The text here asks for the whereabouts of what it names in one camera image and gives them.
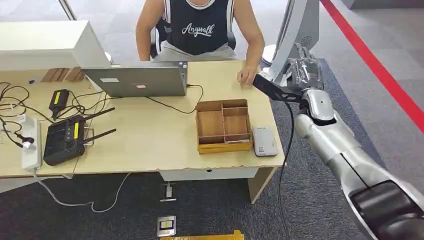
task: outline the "wooden desk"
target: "wooden desk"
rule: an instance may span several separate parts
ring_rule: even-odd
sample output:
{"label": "wooden desk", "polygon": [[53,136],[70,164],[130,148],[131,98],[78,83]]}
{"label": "wooden desk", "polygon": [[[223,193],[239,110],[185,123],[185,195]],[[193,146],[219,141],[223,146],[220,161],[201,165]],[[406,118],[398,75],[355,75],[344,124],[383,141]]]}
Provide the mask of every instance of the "wooden desk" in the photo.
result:
{"label": "wooden desk", "polygon": [[[157,172],[164,170],[205,170],[259,167],[248,180],[254,203],[284,153],[268,97],[252,86],[240,86],[236,80],[241,61],[190,62],[188,83],[201,85],[202,101],[247,99],[252,127],[272,130],[279,154],[259,158],[253,150],[199,155],[196,138],[196,114],[182,114],[143,97],[113,99],[108,107],[116,110],[93,119],[97,134],[117,131],[96,141],[75,166],[75,174]],[[163,103],[191,111],[201,94],[190,87],[185,97],[158,97]]]}
{"label": "wooden desk", "polygon": [[[25,104],[29,107],[32,107],[47,117],[52,115],[52,112],[49,110],[50,99],[52,98],[53,92],[59,89],[68,89],[73,91],[76,95],[88,94],[96,92],[91,86],[89,81],[81,82],[38,82],[34,84],[29,84],[29,80],[35,79],[39,80],[46,73],[45,70],[37,71],[17,71],[17,72],[0,72],[0,82],[11,83],[12,86],[22,86],[28,89],[30,97],[25,101]],[[5,84],[0,85],[0,91],[5,87]],[[23,89],[14,88],[8,91],[5,97],[15,97],[22,99],[27,95]],[[78,98],[80,103],[85,106],[91,106],[96,103],[99,99],[99,95],[84,96]],[[71,103],[72,97],[69,95],[68,104]],[[7,103],[16,103],[15,100],[4,99],[2,104]],[[14,111],[2,111],[2,115],[13,115],[18,114],[22,111],[22,108],[19,107]],[[45,120],[42,116],[33,112],[30,109],[27,109],[26,114],[33,118],[41,120],[41,145],[44,152],[44,144],[47,136],[47,128],[50,125],[50,122]],[[5,121],[15,121],[13,117],[3,117]],[[7,127],[10,130],[16,129],[15,124],[8,124]],[[22,151],[15,144],[13,144],[5,135],[4,132],[0,132],[0,178],[13,178],[13,177],[32,177],[31,174],[24,171],[21,168],[21,156]],[[37,171],[39,176],[60,176],[60,175],[71,175],[74,173],[74,168],[77,163],[77,159],[70,160],[59,164],[57,166],[49,166],[45,162],[41,169]]]}

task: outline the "black tank top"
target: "black tank top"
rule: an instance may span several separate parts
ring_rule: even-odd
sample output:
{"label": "black tank top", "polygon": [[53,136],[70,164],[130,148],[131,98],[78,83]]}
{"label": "black tank top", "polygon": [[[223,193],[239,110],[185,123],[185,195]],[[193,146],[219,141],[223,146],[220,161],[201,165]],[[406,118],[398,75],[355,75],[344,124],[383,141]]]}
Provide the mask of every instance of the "black tank top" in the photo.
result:
{"label": "black tank top", "polygon": [[170,24],[167,41],[180,50],[199,55],[228,42],[232,31],[234,0],[209,0],[203,6],[189,0],[164,0],[163,15]]}

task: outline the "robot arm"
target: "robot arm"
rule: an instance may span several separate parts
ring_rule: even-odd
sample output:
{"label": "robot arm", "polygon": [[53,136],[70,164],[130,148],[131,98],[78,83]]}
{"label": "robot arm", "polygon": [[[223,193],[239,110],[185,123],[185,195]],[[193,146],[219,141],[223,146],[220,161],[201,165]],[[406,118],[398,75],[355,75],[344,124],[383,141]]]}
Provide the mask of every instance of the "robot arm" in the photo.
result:
{"label": "robot arm", "polygon": [[281,83],[263,71],[253,85],[273,100],[299,103],[295,128],[331,169],[349,214],[366,237],[423,240],[424,196],[364,152],[323,91],[318,61],[296,47],[300,58],[288,60]]}

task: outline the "gray carpet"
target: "gray carpet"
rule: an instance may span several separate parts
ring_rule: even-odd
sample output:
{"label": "gray carpet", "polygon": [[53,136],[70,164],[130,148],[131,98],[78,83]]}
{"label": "gray carpet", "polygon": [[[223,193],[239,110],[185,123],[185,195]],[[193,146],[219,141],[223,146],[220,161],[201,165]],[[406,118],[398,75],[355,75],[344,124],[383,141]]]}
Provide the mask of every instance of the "gray carpet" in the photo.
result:
{"label": "gray carpet", "polygon": [[[335,109],[342,118],[349,119],[346,123],[364,149],[383,164],[331,70],[324,60],[321,64]],[[289,112],[280,102],[271,104],[286,147]],[[303,139],[295,135],[292,144],[281,191],[292,239],[364,239],[350,220],[330,171]],[[246,179],[178,182],[178,200],[159,202],[161,176],[134,173],[123,185],[116,206],[105,213],[93,213],[89,207],[60,206],[34,183],[0,194],[0,239],[154,240],[157,217],[176,215],[178,236],[230,234],[237,229],[246,240],[282,240],[277,202],[279,173],[254,205],[249,202]],[[48,179],[45,183],[63,201],[95,201],[94,207],[100,210],[113,203],[114,191],[124,176],[77,175],[72,180]]]}

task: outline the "man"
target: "man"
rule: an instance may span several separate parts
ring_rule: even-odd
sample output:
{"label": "man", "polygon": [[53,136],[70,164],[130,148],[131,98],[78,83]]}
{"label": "man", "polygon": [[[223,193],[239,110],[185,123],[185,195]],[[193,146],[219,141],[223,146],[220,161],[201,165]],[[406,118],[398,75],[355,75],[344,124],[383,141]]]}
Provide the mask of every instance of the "man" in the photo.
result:
{"label": "man", "polygon": [[251,84],[264,51],[264,37],[250,0],[146,0],[135,30],[139,58],[150,61],[150,33],[163,17],[170,33],[154,61],[236,59],[227,44],[233,16],[248,43],[237,80]]}

